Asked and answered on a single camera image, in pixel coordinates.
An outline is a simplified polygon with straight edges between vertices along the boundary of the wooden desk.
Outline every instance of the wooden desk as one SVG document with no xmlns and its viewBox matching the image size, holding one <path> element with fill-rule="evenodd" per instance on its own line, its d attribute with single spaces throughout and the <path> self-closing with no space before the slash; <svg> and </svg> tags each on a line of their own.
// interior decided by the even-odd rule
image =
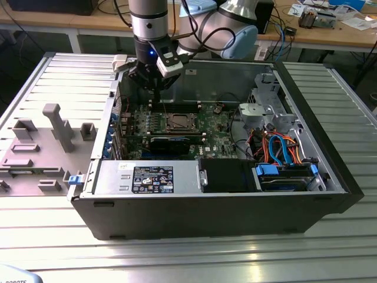
<svg viewBox="0 0 377 283">
<path fill-rule="evenodd" d="M 351 28 L 342 22 L 337 22 L 334 29 L 331 28 L 312 28 L 306 29 L 299 27 L 298 17 L 290 16 L 289 7 L 296 3 L 295 0 L 276 0 L 277 10 L 286 25 L 296 28 L 297 33 L 292 47 L 311 48 L 320 50 L 341 50 L 355 52 L 369 52 L 377 40 L 376 29 L 366 29 L 359 31 Z M 377 8 L 365 5 L 363 13 L 377 13 Z M 262 59 L 267 48 L 275 45 L 279 40 L 279 34 L 276 32 L 274 25 L 269 24 L 266 34 L 259 36 L 259 48 L 257 53 L 261 53 L 259 59 Z"/>
<path fill-rule="evenodd" d="M 287 25 L 297 29 L 295 41 L 292 46 L 296 48 L 312 48 L 321 50 L 342 50 L 369 52 L 377 40 L 375 29 L 359 31 L 341 22 L 337 22 L 335 29 L 313 28 L 304 29 L 298 26 L 298 17 L 286 15 L 289 7 L 295 0 L 276 0 L 277 9 L 280 16 L 287 22 Z M 7 11 L 14 17 L 27 31 L 53 32 L 67 34 L 72 50 L 81 53 L 79 35 L 100 35 L 112 37 L 132 37 L 132 31 L 124 25 L 118 15 L 107 15 L 99 10 L 95 10 L 91 16 L 78 16 L 70 14 L 53 14 L 39 12 L 15 12 L 5 3 Z M 111 1 L 102 5 L 105 11 L 113 11 Z M 176 5 L 177 30 L 179 30 L 179 10 Z M 363 9 L 364 13 L 377 12 L 377 8 L 367 6 Z M 168 5 L 169 31 L 173 32 L 173 4 Z M 13 21 L 7 16 L 0 7 L 0 29 L 18 29 Z M 256 59 L 263 59 L 263 51 L 275 45 L 279 40 L 279 35 L 273 25 L 269 25 L 267 33 L 258 36 L 259 45 Z"/>
</svg>

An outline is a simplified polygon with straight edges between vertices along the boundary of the workbench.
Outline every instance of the workbench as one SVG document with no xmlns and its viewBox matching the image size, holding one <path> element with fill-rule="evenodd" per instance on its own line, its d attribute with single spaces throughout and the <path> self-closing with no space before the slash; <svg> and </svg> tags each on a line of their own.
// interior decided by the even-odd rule
<svg viewBox="0 0 377 283">
<path fill-rule="evenodd" d="M 374 29 L 359 31 L 341 22 L 337 22 L 335 29 L 313 28 L 303 29 L 298 27 L 298 18 L 286 15 L 294 0 L 277 0 L 277 9 L 287 25 L 297 28 L 297 34 L 292 44 L 294 48 L 310 48 L 318 50 L 339 50 L 354 52 L 369 52 L 377 40 Z M 70 14 L 52 14 L 40 12 L 16 12 L 12 11 L 5 3 L 7 11 L 27 31 L 51 32 L 67 34 L 73 53 L 82 53 L 79 35 L 99 35 L 109 37 L 132 37 L 132 31 L 124 25 L 117 15 L 107 15 L 95 10 L 91 16 L 78 16 Z M 111 1 L 103 4 L 102 9 L 113 11 Z M 176 5 L 177 30 L 179 30 L 179 5 Z M 377 8 L 365 6 L 364 13 L 376 13 Z M 173 4 L 168 5 L 169 32 L 173 33 L 174 17 Z M 0 9 L 0 29 L 20 30 L 12 19 Z M 255 59 L 262 60 L 265 50 L 274 46 L 279 40 L 279 34 L 270 24 L 267 33 L 258 35 L 256 44 L 259 46 Z"/>
<path fill-rule="evenodd" d="M 110 89 L 103 83 L 115 80 L 112 61 L 112 55 L 44 57 L 0 118 L 0 158 L 14 138 L 9 128 L 18 118 L 40 117 L 45 103 L 59 103 L 62 118 L 73 127 L 81 124 L 78 119 L 98 125 Z M 305 97 L 329 137 L 339 141 L 338 150 L 365 194 L 345 213 L 326 216 L 304 234 L 99 241 L 65 196 L 3 196 L 0 263 L 35 272 L 45 283 L 376 282 L 377 148 L 375 130 L 365 123 L 373 117 L 335 72 L 317 64 L 292 66 L 302 83 L 306 76 L 319 82 L 332 81 L 333 75 L 340 79 L 329 95 L 316 95 L 318 81 L 306 82 Z M 62 96 L 62 88 L 78 90 Z M 36 126 L 47 127 L 44 121 L 41 117 Z M 348 124 L 354 131 L 339 131 Z M 355 158 L 356 142 L 362 143 L 359 154 L 370 152 L 370 158 Z"/>
</svg>

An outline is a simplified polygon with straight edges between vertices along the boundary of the table leg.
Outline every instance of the table leg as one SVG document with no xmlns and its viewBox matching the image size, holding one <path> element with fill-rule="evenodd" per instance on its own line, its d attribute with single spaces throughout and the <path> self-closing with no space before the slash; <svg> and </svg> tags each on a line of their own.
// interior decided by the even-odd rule
<svg viewBox="0 0 377 283">
<path fill-rule="evenodd" d="M 70 39 L 71 47 L 72 47 L 72 52 L 73 53 L 82 53 L 81 52 L 81 46 L 80 42 L 78 40 L 78 32 L 70 31 L 67 33 L 68 38 Z"/>
<path fill-rule="evenodd" d="M 325 50 L 321 53 L 321 55 L 319 56 L 318 60 L 317 60 L 317 63 L 323 63 L 323 61 L 325 60 L 325 58 L 327 57 L 327 55 L 331 54 L 331 50 Z"/>
<path fill-rule="evenodd" d="M 120 37 L 115 37 L 115 46 L 117 47 L 118 52 L 121 52 L 123 50 L 122 45 L 120 43 Z"/>
<path fill-rule="evenodd" d="M 260 41 L 258 43 L 257 53 L 255 53 L 255 61 L 264 61 L 267 55 L 268 48 L 271 46 L 271 41 Z"/>
<path fill-rule="evenodd" d="M 13 35 L 13 31 L 0 31 L 0 34 L 6 38 L 6 40 L 10 43 L 10 44 L 16 44 L 17 43 L 17 40 L 15 39 L 14 35 Z"/>
<path fill-rule="evenodd" d="M 302 48 L 298 62 L 302 62 L 302 58 L 304 57 L 305 53 L 306 53 L 306 48 Z"/>
</svg>

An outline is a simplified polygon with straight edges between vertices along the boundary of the metal slotted table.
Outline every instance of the metal slotted table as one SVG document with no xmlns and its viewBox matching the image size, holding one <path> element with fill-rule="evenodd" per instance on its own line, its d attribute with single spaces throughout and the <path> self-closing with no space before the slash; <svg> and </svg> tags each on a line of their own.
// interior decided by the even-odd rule
<svg viewBox="0 0 377 283">
<path fill-rule="evenodd" d="M 14 138 L 8 127 L 27 105 L 41 110 L 46 102 L 64 102 L 69 97 L 76 102 L 61 107 L 71 124 L 85 119 L 100 121 L 102 108 L 94 102 L 104 103 L 103 92 L 108 92 L 110 84 L 86 86 L 63 99 L 51 92 L 53 81 L 42 80 L 65 77 L 67 84 L 73 83 L 66 91 L 75 85 L 72 74 L 92 81 L 87 84 L 100 79 L 111 82 L 115 79 L 112 59 L 72 54 L 44 58 L 0 120 L 0 149 L 7 149 L 6 142 Z M 376 282 L 376 121 L 334 70 L 314 64 L 285 64 L 285 68 L 366 194 L 347 212 L 325 217 L 305 234 L 99 241 L 64 196 L 7 197 L 0 198 L 1 261 L 35 272 L 45 283 L 78 279 Z M 89 112 L 80 114 L 82 107 L 91 116 Z M 24 112 L 23 117 L 34 114 Z"/>
</svg>

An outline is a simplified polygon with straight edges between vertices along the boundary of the power supply label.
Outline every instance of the power supply label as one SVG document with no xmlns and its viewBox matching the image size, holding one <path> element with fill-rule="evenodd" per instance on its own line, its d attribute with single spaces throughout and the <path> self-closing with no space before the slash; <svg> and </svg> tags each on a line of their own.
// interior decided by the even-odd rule
<svg viewBox="0 0 377 283">
<path fill-rule="evenodd" d="M 132 192 L 174 193 L 173 167 L 135 167 Z"/>
</svg>

